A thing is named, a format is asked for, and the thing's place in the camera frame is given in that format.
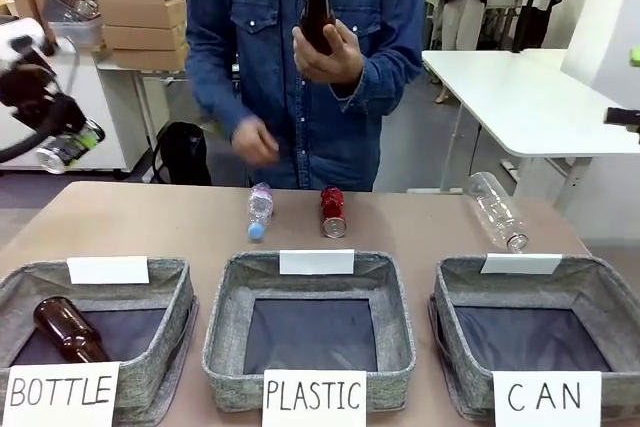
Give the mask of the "person right hand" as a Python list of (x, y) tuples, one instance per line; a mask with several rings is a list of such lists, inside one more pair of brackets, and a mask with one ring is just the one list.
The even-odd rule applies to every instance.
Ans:
[(252, 166), (268, 166), (279, 159), (279, 144), (257, 117), (245, 118), (237, 125), (231, 145), (234, 152)]

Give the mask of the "person left hand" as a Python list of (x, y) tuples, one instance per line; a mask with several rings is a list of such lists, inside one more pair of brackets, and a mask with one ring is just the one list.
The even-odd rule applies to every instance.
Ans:
[(294, 62), (306, 79), (322, 84), (352, 86), (359, 82), (363, 71), (363, 55), (357, 36), (340, 20), (323, 28), (331, 54), (316, 51), (304, 37), (300, 27), (292, 29)]

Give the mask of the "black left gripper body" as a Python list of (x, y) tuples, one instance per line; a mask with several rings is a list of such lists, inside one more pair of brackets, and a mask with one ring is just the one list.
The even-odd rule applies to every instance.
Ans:
[(38, 78), (1, 79), (1, 103), (13, 108), (12, 116), (34, 131), (51, 136), (79, 132), (87, 118), (76, 101), (59, 91), (51, 93)]

